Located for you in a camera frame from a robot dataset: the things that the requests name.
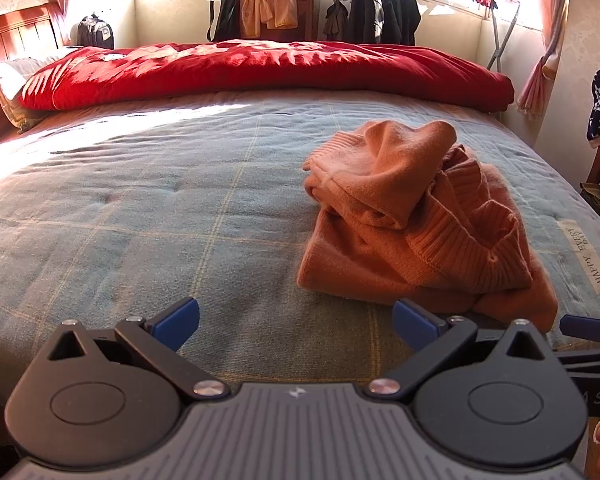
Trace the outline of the orange knit sweater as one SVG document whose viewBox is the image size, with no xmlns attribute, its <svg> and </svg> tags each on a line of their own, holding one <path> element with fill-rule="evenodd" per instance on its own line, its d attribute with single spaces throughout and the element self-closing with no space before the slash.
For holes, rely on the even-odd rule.
<svg viewBox="0 0 600 480">
<path fill-rule="evenodd" d="M 320 211 L 301 287 L 552 328 L 558 300 L 508 187 L 452 125 L 366 122 L 335 134 L 303 168 Z"/>
</svg>

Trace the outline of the blue plaid bed sheet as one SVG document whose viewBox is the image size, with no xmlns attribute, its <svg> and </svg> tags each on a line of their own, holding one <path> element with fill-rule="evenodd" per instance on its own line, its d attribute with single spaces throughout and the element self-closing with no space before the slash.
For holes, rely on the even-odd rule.
<svg viewBox="0 0 600 480">
<path fill-rule="evenodd" d="M 600 318 L 577 242 L 600 217 L 495 119 L 367 92 L 184 96 L 62 113 L 0 144 L 0 401 L 74 318 L 110 328 L 186 296 L 183 356 L 229 382 L 368 382 L 408 356 L 386 306 L 297 285 L 317 206 L 302 162 L 369 120 L 450 122 L 498 167 L 565 314 Z"/>
</svg>

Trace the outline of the beige pillow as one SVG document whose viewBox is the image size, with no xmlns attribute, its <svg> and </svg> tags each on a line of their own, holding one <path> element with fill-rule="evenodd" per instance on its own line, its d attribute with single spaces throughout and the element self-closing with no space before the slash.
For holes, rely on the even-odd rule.
<svg viewBox="0 0 600 480">
<path fill-rule="evenodd" d="M 21 90 L 50 58 L 16 58 L 0 62 L 0 126 L 9 124 L 20 132 L 42 122 L 50 112 L 32 110 L 20 103 Z"/>
</svg>

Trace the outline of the black backpack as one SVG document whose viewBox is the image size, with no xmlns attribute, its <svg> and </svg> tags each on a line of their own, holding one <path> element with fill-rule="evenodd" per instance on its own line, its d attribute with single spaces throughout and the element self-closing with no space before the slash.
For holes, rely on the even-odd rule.
<svg viewBox="0 0 600 480">
<path fill-rule="evenodd" d="M 76 29 L 76 43 L 81 47 L 114 48 L 114 32 L 111 26 L 95 13 L 87 15 Z"/>
</svg>

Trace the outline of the red duvet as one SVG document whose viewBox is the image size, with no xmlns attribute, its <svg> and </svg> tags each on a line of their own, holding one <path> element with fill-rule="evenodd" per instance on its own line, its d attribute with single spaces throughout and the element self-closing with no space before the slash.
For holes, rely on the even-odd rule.
<svg viewBox="0 0 600 480">
<path fill-rule="evenodd" d="M 117 102 L 223 91 L 375 91 L 506 110 L 515 90 L 502 74 L 455 55 L 400 44 L 227 40 L 135 49 L 84 47 L 31 76 L 19 101 L 30 110 L 78 110 Z"/>
</svg>

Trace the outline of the wooden headboard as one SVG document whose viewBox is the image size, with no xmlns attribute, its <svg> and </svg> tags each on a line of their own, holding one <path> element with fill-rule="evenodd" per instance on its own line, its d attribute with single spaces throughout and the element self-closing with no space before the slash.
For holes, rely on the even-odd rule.
<svg viewBox="0 0 600 480">
<path fill-rule="evenodd" d="M 69 36 L 62 29 L 57 3 L 44 3 L 0 15 L 0 62 L 41 55 L 65 46 Z M 0 141 L 15 128 L 0 107 Z"/>
</svg>

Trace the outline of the black hanging jacket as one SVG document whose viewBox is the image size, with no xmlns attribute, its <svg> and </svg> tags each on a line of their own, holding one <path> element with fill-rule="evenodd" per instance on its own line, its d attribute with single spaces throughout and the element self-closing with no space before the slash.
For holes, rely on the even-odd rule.
<svg viewBox="0 0 600 480">
<path fill-rule="evenodd" d="M 351 0 L 343 40 L 414 46 L 421 19 L 417 0 Z"/>
</svg>

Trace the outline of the dark wooden cabinet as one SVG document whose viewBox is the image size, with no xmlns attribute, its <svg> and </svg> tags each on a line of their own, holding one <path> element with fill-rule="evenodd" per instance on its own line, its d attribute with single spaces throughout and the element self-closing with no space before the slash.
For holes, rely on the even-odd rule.
<svg viewBox="0 0 600 480">
<path fill-rule="evenodd" d="M 299 41 L 316 38 L 320 0 L 239 0 L 242 39 Z"/>
</svg>

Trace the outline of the orange cloth on cabinet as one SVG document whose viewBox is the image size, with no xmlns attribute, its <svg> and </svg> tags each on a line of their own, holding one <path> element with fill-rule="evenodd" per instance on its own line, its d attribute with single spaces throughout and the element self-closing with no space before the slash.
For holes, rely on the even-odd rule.
<svg viewBox="0 0 600 480">
<path fill-rule="evenodd" d="M 258 39 L 262 29 L 293 29 L 298 26 L 297 0 L 239 0 L 240 36 Z"/>
</svg>

